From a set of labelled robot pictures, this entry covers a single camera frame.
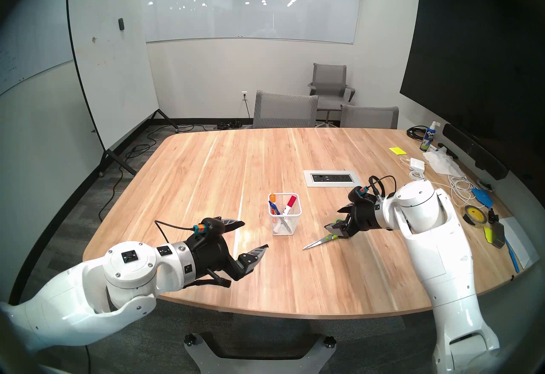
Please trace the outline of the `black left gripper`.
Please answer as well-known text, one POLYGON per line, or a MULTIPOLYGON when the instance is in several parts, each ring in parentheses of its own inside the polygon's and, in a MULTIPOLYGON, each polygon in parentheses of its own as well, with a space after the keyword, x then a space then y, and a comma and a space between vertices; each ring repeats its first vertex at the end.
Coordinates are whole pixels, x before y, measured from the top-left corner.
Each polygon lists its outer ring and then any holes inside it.
MULTIPOLYGON (((215 221, 217 221, 215 227, 217 234, 235 231, 245 226, 245 223, 240 220, 215 219, 215 221)), ((206 243, 204 239, 200 239, 200 236, 191 235, 187 240, 183 241, 194 259, 196 281, 206 275, 211 276, 212 281, 225 281, 226 279, 215 274, 215 272, 220 271, 227 273, 232 280, 238 281, 254 271, 269 247, 268 244, 265 244, 249 252, 242 253, 235 261, 231 257, 222 236, 206 243)))

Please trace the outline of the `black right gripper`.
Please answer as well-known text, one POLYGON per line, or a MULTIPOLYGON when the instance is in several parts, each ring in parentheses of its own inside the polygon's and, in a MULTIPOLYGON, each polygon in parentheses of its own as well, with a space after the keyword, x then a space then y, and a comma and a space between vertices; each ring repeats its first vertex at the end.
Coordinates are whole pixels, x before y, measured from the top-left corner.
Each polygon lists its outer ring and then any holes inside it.
POLYGON ((383 215, 381 203, 372 201, 349 203, 337 212, 346 213, 349 217, 325 225, 324 228, 328 231, 325 239, 348 239, 358 232, 384 228, 384 221, 379 218, 383 215))

